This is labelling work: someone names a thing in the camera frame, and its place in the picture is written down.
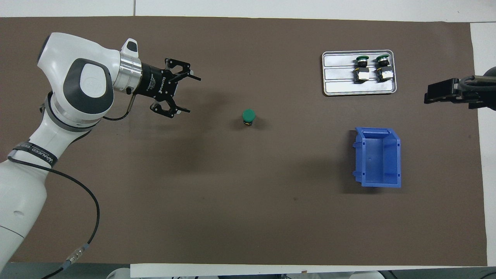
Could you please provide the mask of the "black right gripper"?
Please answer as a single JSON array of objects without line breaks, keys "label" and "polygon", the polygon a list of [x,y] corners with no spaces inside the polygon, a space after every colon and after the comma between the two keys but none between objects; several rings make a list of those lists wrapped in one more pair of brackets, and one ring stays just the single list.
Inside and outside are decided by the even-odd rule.
[{"label": "black right gripper", "polygon": [[462,100],[469,104],[469,109],[487,107],[496,109],[496,67],[487,70],[483,75],[472,75],[461,80],[449,78],[427,86],[424,95],[424,103],[436,102],[459,103],[456,92],[456,84],[461,91]]}]

